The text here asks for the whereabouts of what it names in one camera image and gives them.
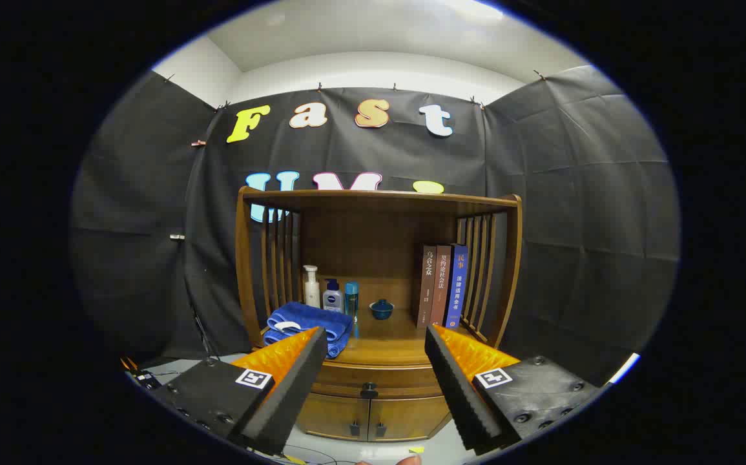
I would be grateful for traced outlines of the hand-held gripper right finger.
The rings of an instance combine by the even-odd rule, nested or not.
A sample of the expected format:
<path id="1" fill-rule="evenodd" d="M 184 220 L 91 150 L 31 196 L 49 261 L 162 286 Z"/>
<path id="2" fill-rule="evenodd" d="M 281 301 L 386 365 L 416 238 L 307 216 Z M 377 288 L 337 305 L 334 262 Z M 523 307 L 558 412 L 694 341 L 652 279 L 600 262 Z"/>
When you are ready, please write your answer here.
<path id="1" fill-rule="evenodd" d="M 459 438 L 476 453 L 544 435 L 603 392 L 547 357 L 520 360 L 438 325 L 424 347 Z"/>

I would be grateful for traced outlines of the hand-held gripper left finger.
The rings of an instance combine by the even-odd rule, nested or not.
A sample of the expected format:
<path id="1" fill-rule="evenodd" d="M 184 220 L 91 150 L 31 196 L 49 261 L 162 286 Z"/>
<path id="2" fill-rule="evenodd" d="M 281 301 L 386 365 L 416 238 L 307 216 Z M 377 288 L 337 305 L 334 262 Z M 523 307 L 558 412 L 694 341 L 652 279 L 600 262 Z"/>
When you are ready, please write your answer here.
<path id="1" fill-rule="evenodd" d="M 205 359 L 149 393 L 211 435 L 280 455 L 326 354 L 326 330 L 314 327 L 231 363 Z"/>

